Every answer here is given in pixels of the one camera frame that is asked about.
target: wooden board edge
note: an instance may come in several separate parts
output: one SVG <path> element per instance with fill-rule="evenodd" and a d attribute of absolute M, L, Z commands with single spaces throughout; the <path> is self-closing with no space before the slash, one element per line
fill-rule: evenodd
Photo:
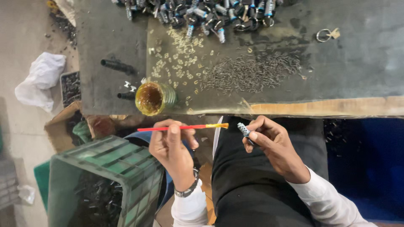
<path fill-rule="evenodd" d="M 404 116 L 404 96 L 250 104 L 250 114 L 349 118 Z"/>

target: dark work surface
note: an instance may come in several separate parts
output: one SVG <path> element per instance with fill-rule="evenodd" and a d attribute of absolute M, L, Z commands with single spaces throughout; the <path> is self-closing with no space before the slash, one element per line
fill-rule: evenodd
<path fill-rule="evenodd" d="M 83 3 L 89 1 L 81 0 L 79 5 L 85 5 Z M 399 0 L 300 0 L 293 6 L 278 7 L 273 27 L 237 35 L 228 27 L 225 44 L 220 44 L 215 35 L 199 36 L 201 31 L 198 28 L 194 32 L 194 39 L 197 38 L 203 47 L 194 46 L 196 52 L 189 56 L 196 56 L 198 59 L 189 68 L 182 65 L 183 71 L 189 70 L 193 75 L 192 79 L 188 79 L 186 73 L 182 78 L 177 77 L 178 70 L 172 68 L 174 59 L 169 63 L 168 58 L 164 57 L 166 53 L 173 57 L 179 48 L 174 38 L 167 34 L 170 28 L 164 28 L 157 19 L 149 17 L 148 32 L 144 34 L 145 17 L 135 17 L 134 23 L 131 23 L 125 18 L 125 10 L 117 8 L 109 1 L 94 3 L 91 7 L 89 14 L 87 8 L 82 8 L 78 14 L 79 26 L 82 21 L 93 25 L 81 29 L 78 39 L 85 114 L 138 113 L 133 102 L 116 98 L 116 93 L 122 90 L 119 87 L 125 88 L 124 81 L 129 78 L 123 73 L 103 69 L 99 65 L 102 57 L 111 54 L 137 69 L 147 63 L 146 74 L 140 70 L 137 77 L 130 78 L 132 82 L 139 82 L 135 84 L 136 87 L 143 77 L 165 83 L 171 79 L 171 85 L 174 82 L 179 83 L 176 88 L 178 105 L 168 114 L 246 113 L 247 107 L 242 104 L 243 99 L 250 104 L 298 103 L 323 99 L 403 95 L 401 75 L 404 66 L 401 62 L 404 54 L 400 37 L 404 33 L 404 24 L 401 22 L 404 6 Z M 104 16 L 95 16 L 97 11 Z M 341 37 L 337 40 L 318 43 L 314 39 L 319 30 L 333 30 L 337 27 L 341 31 Z M 146 35 L 147 48 L 157 50 L 156 39 L 162 41 L 162 58 L 156 57 L 157 52 L 150 55 L 148 50 L 144 49 L 143 38 Z M 136 49 L 139 36 L 140 47 Z M 86 43 L 85 39 L 89 37 L 92 37 L 91 42 L 88 40 Z M 291 76 L 286 78 L 280 87 L 267 88 L 258 94 L 234 92 L 231 96 L 223 96 L 213 89 L 197 95 L 194 93 L 195 88 L 199 87 L 198 84 L 194 85 L 194 81 L 198 79 L 196 73 L 202 73 L 203 70 L 197 67 L 199 63 L 203 66 L 214 65 L 227 56 L 236 58 L 239 54 L 249 54 L 247 48 L 253 50 L 251 55 L 254 56 L 259 55 L 260 50 L 269 54 L 273 50 L 289 53 L 299 50 L 300 53 L 296 54 L 304 63 L 301 74 L 307 79 L 303 80 L 299 75 Z M 186 54 L 179 54 L 178 59 L 185 62 L 185 56 Z M 155 67 L 160 59 L 166 62 L 159 72 L 161 77 L 152 77 L 152 67 Z M 314 67 L 312 72 L 309 72 L 309 65 Z M 190 99 L 187 106 L 185 100 L 188 96 Z"/>
<path fill-rule="evenodd" d="M 146 73 L 147 20 L 136 16 L 136 22 L 126 17 L 125 8 L 111 1 L 77 0 L 76 23 L 82 108 L 85 114 L 140 114 L 135 103 L 117 98 L 119 92 L 128 92 L 125 81 L 139 87 Z M 101 59 L 118 59 L 132 65 L 138 75 L 101 66 Z"/>

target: wristwatch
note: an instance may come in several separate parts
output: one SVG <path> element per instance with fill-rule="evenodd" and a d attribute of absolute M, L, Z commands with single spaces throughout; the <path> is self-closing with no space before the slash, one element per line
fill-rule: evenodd
<path fill-rule="evenodd" d="M 195 176 L 195 182 L 185 191 L 177 191 L 174 187 L 174 194 L 180 198 L 186 198 L 188 197 L 196 188 L 198 185 L 198 180 L 199 180 L 199 170 L 194 168 L 194 176 Z"/>

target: red paintbrush handle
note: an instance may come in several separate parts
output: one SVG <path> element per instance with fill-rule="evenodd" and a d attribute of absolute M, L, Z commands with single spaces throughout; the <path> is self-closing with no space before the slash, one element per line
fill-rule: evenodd
<path fill-rule="evenodd" d="M 199 128 L 206 128 L 205 124 L 198 124 L 198 125 L 186 125 L 180 126 L 179 129 L 199 129 Z M 163 128 L 139 128 L 137 129 L 139 132 L 147 132 L 147 131 L 166 131 L 168 127 Z"/>

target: white sleeve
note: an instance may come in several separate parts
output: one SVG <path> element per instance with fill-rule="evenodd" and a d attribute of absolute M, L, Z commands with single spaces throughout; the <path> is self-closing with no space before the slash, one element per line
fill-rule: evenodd
<path fill-rule="evenodd" d="M 340 195 L 332 184 L 318 176 L 310 168 L 310 181 L 306 184 L 288 182 L 307 205 L 314 219 L 322 226 L 375 227 L 360 215 L 356 205 Z"/>
<path fill-rule="evenodd" d="M 206 196 L 201 189 L 202 181 L 198 181 L 195 190 L 186 198 L 175 195 L 174 204 L 171 207 L 171 215 L 174 218 L 174 227 L 202 227 L 207 226 L 208 211 L 206 209 Z"/>

